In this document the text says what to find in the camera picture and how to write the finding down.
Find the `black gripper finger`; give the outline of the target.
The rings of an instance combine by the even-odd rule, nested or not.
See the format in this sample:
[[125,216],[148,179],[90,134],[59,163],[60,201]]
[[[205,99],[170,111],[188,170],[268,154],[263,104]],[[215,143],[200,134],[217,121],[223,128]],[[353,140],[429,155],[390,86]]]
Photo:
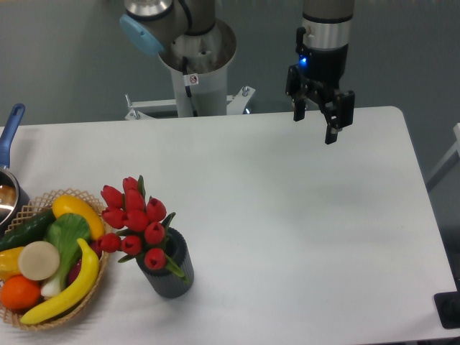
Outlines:
[[332,93],[318,94],[318,107],[326,120],[326,144],[333,144],[343,128],[353,124],[355,92],[333,90]]
[[298,65],[291,65],[287,71],[285,93],[293,102],[293,121],[305,118],[306,99],[308,93],[308,79],[301,73]]

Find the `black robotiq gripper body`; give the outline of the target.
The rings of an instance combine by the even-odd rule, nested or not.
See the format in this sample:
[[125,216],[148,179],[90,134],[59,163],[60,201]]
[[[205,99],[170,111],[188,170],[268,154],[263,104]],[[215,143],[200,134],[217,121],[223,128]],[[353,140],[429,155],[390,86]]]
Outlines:
[[300,74],[319,86],[322,96],[331,101],[345,71],[348,46],[324,50],[302,45],[296,52]]

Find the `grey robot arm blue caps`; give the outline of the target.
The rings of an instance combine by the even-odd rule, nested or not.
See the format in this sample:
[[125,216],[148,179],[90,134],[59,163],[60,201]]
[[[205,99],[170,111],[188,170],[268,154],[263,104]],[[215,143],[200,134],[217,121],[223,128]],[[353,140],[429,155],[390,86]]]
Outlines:
[[[230,114],[227,68],[236,53],[236,36],[216,18],[215,1],[125,1],[119,24],[132,44],[156,55],[170,70],[178,116]],[[341,91],[353,1],[304,1],[295,33],[296,64],[287,72],[286,94],[293,119],[305,117],[306,104],[318,106],[326,120],[326,144],[352,124],[355,94]]]

